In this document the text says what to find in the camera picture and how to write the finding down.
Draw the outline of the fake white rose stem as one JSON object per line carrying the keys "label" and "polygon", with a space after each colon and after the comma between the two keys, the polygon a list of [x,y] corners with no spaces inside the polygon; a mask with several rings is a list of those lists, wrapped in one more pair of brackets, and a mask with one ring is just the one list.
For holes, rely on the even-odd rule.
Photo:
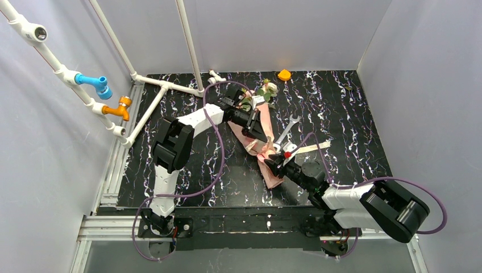
{"label": "fake white rose stem", "polygon": [[244,111],[250,111],[252,109],[251,100],[252,100],[252,91],[242,88],[242,92],[244,94],[239,107]]}

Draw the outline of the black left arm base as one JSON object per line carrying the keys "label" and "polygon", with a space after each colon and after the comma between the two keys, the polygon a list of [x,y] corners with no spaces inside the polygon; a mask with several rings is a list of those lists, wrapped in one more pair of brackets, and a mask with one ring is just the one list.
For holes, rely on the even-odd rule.
{"label": "black left arm base", "polygon": [[162,218],[155,214],[142,214],[136,235],[139,238],[190,238],[193,236],[193,228],[194,222],[191,218]]}

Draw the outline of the fake cream rose stem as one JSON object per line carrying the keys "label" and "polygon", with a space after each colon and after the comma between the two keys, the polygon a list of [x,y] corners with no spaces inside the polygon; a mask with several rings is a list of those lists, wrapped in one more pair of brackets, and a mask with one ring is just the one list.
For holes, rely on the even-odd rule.
{"label": "fake cream rose stem", "polygon": [[279,89],[276,84],[274,84],[271,80],[265,78],[262,82],[261,87],[257,89],[255,92],[256,95],[262,96],[266,103],[272,101],[274,97],[278,95]]}

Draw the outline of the beige printed ribbon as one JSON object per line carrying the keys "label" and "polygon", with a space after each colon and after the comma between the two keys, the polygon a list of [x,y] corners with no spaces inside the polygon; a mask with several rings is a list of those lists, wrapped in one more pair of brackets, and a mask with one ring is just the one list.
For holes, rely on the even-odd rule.
{"label": "beige printed ribbon", "polygon": [[[249,154],[256,156],[261,151],[261,149],[264,147],[264,145],[265,145],[265,142],[261,142],[259,140],[253,140],[252,142],[250,142],[245,147],[245,150]],[[319,144],[319,148],[321,148],[321,149],[329,148],[330,146],[331,146],[331,142],[329,140]],[[312,144],[312,145],[309,145],[309,146],[303,146],[303,147],[298,149],[298,154],[312,152],[312,151],[315,151],[317,149],[318,148],[317,148],[316,144]]]}

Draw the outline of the pink wrapping paper sheet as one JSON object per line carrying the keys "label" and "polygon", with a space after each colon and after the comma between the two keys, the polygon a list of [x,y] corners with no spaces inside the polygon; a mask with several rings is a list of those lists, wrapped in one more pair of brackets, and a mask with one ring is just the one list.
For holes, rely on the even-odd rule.
{"label": "pink wrapping paper sheet", "polygon": [[234,124],[233,122],[228,122],[227,124],[229,125],[237,139],[241,142],[247,153],[257,158],[257,163],[260,168],[261,175],[265,181],[266,187],[268,189],[272,189],[283,183],[284,179],[276,177],[264,162],[265,159],[268,159],[269,155],[275,154],[275,149],[273,146],[273,141],[275,138],[273,134],[268,104],[262,104],[258,106],[257,109],[260,111],[261,126],[264,130],[264,134],[267,136],[268,139],[266,142],[244,136],[242,134],[242,127]]}

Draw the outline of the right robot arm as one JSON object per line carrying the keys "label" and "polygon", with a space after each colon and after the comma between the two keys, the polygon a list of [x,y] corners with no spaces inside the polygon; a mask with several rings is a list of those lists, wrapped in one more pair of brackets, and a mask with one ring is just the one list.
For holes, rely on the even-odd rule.
{"label": "right robot arm", "polygon": [[420,198],[393,180],[334,186],[327,182],[318,162],[299,165],[274,154],[265,163],[275,176],[287,177],[308,193],[311,204],[325,211],[323,225],[330,231],[381,230],[398,242],[408,243],[430,214]]}

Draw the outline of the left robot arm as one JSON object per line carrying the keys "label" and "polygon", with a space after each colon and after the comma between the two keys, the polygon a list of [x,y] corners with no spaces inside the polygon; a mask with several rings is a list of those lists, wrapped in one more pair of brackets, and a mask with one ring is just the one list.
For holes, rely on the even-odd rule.
{"label": "left robot arm", "polygon": [[241,127],[245,137],[267,142],[260,113],[255,107],[249,112],[239,108],[243,99],[241,90],[229,91],[213,103],[188,115],[164,118],[152,147],[155,166],[155,197],[149,204],[154,214],[167,217],[174,211],[174,193],[180,170],[187,164],[195,137],[223,122],[232,122]]}

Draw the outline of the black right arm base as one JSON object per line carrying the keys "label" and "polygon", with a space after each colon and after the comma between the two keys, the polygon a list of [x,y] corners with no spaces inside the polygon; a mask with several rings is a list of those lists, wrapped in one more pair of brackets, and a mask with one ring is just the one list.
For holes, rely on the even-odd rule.
{"label": "black right arm base", "polygon": [[329,258],[340,259],[353,252],[362,231],[356,227],[341,227],[334,216],[334,212],[308,216],[302,221],[300,230],[307,237],[333,237],[333,240],[322,241],[322,251]]}

